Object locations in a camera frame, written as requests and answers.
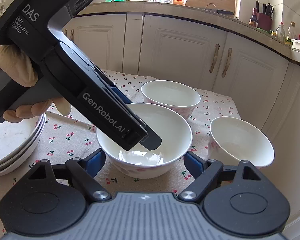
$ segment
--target glove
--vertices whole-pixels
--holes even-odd
[[[24,87],[32,87],[38,80],[38,75],[32,68],[29,57],[16,45],[0,45],[0,69]],[[4,112],[3,118],[8,122],[21,122],[23,119],[43,114],[52,102],[62,115],[70,114],[71,105],[69,102],[64,98],[55,98],[32,106],[19,106],[16,111],[7,110]]]

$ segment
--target plate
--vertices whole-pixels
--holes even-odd
[[[38,130],[43,115],[19,123],[0,123],[0,164],[16,155]]]
[[[22,163],[26,161],[27,158],[32,154],[34,149],[39,143],[40,135],[43,131],[44,125],[46,122],[46,115],[43,114],[42,121],[40,122],[39,129],[36,134],[30,140],[30,142],[22,149],[19,153],[13,156],[10,160],[2,165],[0,168],[0,176],[8,174],[18,168]]]

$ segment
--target table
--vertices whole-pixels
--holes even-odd
[[[135,103],[143,102],[142,84],[155,80],[152,77],[134,76],[109,70],[104,72]],[[203,159],[208,159],[210,122],[219,116],[237,118],[240,116],[230,97],[200,89],[196,91],[202,99],[188,119],[193,132],[190,150]],[[65,163],[73,157],[85,158],[99,148],[95,134],[96,127],[76,109],[73,108],[70,115],[62,116],[52,105],[46,114],[47,120],[40,142],[32,155],[18,169],[0,177],[0,200],[38,160],[49,159],[51,164]],[[128,177],[118,171],[108,158],[95,179],[113,196],[117,191],[165,191],[174,192],[177,195],[194,180],[182,160],[177,161],[176,165],[162,176],[153,179],[138,179]],[[0,220],[0,237],[5,233]]]

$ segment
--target beige glove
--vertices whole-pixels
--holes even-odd
[[[5,71],[14,81],[24,87],[32,87],[38,80],[37,73],[33,70],[29,57],[16,45],[0,45],[0,69]],[[71,105],[64,98],[55,98],[33,106],[19,106],[16,111],[7,110],[3,117],[8,122],[21,122],[22,119],[32,118],[43,114],[52,104],[63,115],[71,112]]]

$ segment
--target white bowl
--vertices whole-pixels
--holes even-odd
[[[184,84],[154,80],[141,87],[144,102],[165,106],[184,119],[188,119],[195,107],[200,103],[201,97],[197,91]]]
[[[8,166],[4,166],[3,168],[0,168],[0,176],[6,175],[12,171],[14,171],[16,168],[18,168],[21,164],[23,164],[29,156],[32,154],[34,149],[37,147],[40,135],[43,131],[44,125],[46,122],[46,114],[44,113],[42,115],[41,122],[39,124],[39,128],[32,137],[32,139],[28,142],[28,144],[15,156],[13,156],[10,160],[8,160],[6,163],[8,163]]]
[[[191,146],[189,124],[179,114],[163,106],[134,103],[128,104],[128,107],[161,137],[161,146],[148,151],[138,143],[126,152],[98,129],[100,147],[113,165],[130,177],[150,179],[166,173]]]
[[[19,153],[33,138],[43,119],[24,119],[19,123],[0,123],[0,165]]]
[[[210,123],[208,156],[224,165],[248,160],[260,169],[272,163],[274,150],[268,138],[252,124],[221,116]]]

